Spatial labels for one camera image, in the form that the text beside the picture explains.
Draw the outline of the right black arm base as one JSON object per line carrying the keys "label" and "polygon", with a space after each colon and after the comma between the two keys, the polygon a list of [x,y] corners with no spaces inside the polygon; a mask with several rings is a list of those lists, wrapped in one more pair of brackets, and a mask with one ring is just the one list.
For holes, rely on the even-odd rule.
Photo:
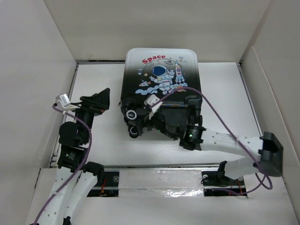
{"label": "right black arm base", "polygon": [[218,171],[202,171],[201,184],[204,197],[239,196],[247,191],[243,179],[233,180]]}

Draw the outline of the black suitcase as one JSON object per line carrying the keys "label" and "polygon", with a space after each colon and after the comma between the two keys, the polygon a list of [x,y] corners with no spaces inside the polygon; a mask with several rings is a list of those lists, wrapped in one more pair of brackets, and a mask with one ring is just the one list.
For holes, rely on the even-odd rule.
{"label": "black suitcase", "polygon": [[138,112],[150,109],[144,101],[155,94],[162,108],[198,109],[201,114],[202,97],[185,87],[201,90],[198,59],[189,49],[133,48],[125,59],[120,109],[129,136],[143,134]]}

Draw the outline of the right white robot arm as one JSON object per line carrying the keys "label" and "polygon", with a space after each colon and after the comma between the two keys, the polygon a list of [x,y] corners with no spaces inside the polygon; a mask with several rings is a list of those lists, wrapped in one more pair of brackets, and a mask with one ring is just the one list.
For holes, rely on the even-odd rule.
{"label": "right white robot arm", "polygon": [[220,151],[240,156],[219,164],[216,175],[221,184],[257,172],[269,177],[283,175],[283,146],[271,132],[264,132],[260,137],[233,137],[213,131],[196,124],[202,122],[198,109],[165,107],[156,112],[142,109],[138,118],[144,127],[179,139],[180,146],[187,150]]}

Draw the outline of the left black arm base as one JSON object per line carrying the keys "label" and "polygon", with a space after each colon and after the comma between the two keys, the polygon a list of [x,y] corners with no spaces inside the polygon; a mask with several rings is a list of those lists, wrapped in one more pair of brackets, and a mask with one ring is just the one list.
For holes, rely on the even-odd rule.
{"label": "left black arm base", "polygon": [[119,196],[119,175],[117,171],[103,172],[101,179],[96,177],[97,183],[89,191],[88,197],[118,197]]}

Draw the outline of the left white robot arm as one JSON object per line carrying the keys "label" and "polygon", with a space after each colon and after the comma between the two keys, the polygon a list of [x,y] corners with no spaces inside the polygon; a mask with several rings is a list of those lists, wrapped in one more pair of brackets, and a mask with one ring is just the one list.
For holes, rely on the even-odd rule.
{"label": "left white robot arm", "polygon": [[92,146],[94,117],[110,107],[110,89],[82,96],[71,103],[66,94],[56,97],[52,108],[70,118],[59,128],[60,155],[56,177],[46,203],[34,220],[35,225],[72,225],[85,198],[104,181],[104,166],[88,161]]}

